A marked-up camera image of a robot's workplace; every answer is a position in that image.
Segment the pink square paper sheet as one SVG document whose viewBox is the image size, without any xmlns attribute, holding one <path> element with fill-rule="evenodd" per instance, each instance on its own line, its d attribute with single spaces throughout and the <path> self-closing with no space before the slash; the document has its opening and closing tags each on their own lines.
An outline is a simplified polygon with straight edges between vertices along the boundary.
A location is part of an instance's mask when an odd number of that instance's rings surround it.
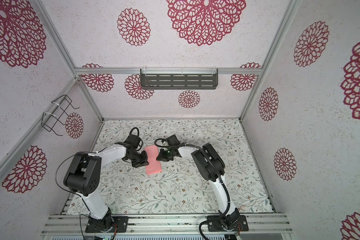
<svg viewBox="0 0 360 240">
<path fill-rule="evenodd" d="M 148 165 L 146 166 L 147 175 L 158 174 L 162 172 L 161 162 L 157 161 L 159 156 L 159 148 L 155 145 L 145 147 L 148 156 Z"/>
</svg>

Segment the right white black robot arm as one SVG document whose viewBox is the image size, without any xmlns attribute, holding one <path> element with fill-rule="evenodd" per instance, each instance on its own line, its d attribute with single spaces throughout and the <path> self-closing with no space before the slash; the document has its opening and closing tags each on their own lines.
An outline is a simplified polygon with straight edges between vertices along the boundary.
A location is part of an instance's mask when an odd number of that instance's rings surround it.
<svg viewBox="0 0 360 240">
<path fill-rule="evenodd" d="M 211 144 L 199 147 L 186 143 L 167 146 L 155 143 L 155 146 L 165 149 L 164 156 L 193 159 L 203 179 L 208 181 L 214 190 L 220 213 L 217 219 L 228 224 L 238 221 L 240 213 L 226 185 L 225 164 Z"/>
</svg>

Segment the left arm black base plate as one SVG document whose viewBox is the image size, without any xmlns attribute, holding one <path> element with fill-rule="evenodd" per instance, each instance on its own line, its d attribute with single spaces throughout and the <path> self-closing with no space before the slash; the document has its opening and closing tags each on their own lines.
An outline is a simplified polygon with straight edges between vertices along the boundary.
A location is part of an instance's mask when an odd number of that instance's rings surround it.
<svg viewBox="0 0 360 240">
<path fill-rule="evenodd" d="M 85 233 L 125 233 L 128 226 L 128 217 L 105 217 L 96 220 L 89 217 Z"/>
</svg>

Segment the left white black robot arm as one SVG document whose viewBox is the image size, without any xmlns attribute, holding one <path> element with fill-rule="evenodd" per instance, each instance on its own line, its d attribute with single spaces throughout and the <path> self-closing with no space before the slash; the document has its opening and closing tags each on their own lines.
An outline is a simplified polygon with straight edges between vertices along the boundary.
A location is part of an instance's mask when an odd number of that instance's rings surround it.
<svg viewBox="0 0 360 240">
<path fill-rule="evenodd" d="M 100 152 L 78 152 L 64 178 L 64 185 L 78 194 L 95 220 L 105 218 L 109 208 L 98 190 L 102 167 L 116 160 L 130 160 L 134 168 L 149 165 L 146 151 L 138 152 L 133 146 L 121 142 Z"/>
</svg>

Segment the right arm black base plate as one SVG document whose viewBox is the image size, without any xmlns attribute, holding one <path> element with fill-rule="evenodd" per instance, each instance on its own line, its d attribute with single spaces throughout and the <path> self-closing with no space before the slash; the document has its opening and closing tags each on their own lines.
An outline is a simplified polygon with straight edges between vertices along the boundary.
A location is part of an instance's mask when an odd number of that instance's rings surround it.
<svg viewBox="0 0 360 240">
<path fill-rule="evenodd" d="M 217 216 L 207 216 L 209 232 L 246 232 L 249 230 L 247 219 L 244 215 L 223 217 L 212 221 Z"/>
</svg>

